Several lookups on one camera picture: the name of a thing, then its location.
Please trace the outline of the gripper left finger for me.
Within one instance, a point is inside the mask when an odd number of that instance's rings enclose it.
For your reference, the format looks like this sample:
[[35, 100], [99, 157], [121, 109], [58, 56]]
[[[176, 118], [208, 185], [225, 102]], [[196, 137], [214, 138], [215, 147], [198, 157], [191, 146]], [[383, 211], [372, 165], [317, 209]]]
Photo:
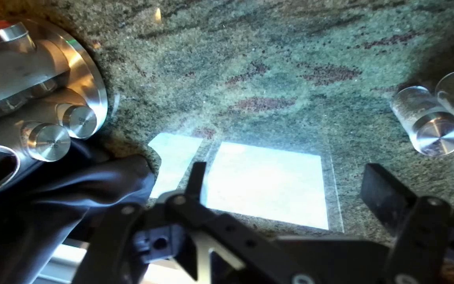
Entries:
[[194, 163], [184, 192], [168, 192], [148, 210], [110, 207], [73, 284], [141, 284], [159, 260], [177, 264], [196, 284], [315, 284], [282, 248], [200, 203], [206, 165]]

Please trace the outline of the round steel spice rack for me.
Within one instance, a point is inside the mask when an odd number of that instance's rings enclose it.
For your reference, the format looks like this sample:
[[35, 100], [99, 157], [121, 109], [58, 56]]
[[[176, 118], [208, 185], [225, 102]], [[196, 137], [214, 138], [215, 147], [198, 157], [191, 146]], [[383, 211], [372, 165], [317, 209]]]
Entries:
[[47, 21], [8, 21], [27, 27], [36, 51], [0, 50], [0, 191], [44, 162], [24, 151], [20, 140], [24, 123], [58, 124], [58, 104], [85, 105], [96, 114], [96, 133], [108, 114], [103, 78], [77, 39]]

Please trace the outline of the black cloth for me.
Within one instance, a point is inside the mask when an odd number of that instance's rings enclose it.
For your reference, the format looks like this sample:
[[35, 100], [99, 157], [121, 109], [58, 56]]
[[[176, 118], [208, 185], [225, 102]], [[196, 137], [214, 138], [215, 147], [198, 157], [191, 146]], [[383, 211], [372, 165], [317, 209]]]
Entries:
[[81, 221], [119, 203], [146, 203], [155, 180], [142, 153], [110, 158], [86, 142], [32, 166], [0, 191], [0, 284], [33, 284]]

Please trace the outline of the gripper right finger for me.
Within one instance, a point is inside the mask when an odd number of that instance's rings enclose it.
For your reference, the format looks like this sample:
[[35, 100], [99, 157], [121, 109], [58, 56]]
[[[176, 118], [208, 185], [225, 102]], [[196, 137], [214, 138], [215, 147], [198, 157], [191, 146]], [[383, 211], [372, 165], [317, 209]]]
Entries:
[[365, 165], [360, 197], [394, 237], [382, 284], [453, 283], [442, 273], [454, 265], [454, 208], [436, 196], [417, 196], [382, 165]]

